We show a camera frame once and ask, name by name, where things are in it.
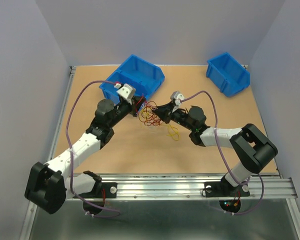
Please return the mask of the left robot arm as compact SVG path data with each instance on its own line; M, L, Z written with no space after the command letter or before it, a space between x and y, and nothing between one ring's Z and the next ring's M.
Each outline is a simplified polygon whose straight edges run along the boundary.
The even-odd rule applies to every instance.
M127 115L136 116L143 96L133 96L118 104L103 99L97 104L94 118L82 136L63 153L30 169L24 196L49 214L57 212L65 200L76 197L105 197L102 178L89 170L74 176L74 169L101 150L113 137L114 126Z

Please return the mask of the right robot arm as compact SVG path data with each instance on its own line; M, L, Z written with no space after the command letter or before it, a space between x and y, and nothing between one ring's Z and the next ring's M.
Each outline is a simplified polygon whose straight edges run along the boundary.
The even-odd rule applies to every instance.
M189 138L197 146L231 148L239 162L220 181L221 192L232 195L251 175L258 174L278 154L277 147L252 123L242 128L216 128L206 125L202 108L176 108L171 101L154 109L163 122L171 121L190 130Z

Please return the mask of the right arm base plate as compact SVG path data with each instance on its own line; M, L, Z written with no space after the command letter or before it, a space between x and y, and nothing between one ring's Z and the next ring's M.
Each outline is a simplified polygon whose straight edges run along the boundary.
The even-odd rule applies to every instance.
M244 191L241 186L233 187L221 181L208 181L204 183L201 195L206 198L249 197L250 192Z

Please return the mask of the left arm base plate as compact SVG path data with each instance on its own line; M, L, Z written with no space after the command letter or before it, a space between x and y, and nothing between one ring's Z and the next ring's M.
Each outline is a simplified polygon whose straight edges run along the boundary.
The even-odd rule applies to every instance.
M115 199L117 197L117 182L98 182L91 191L79 194L85 199Z

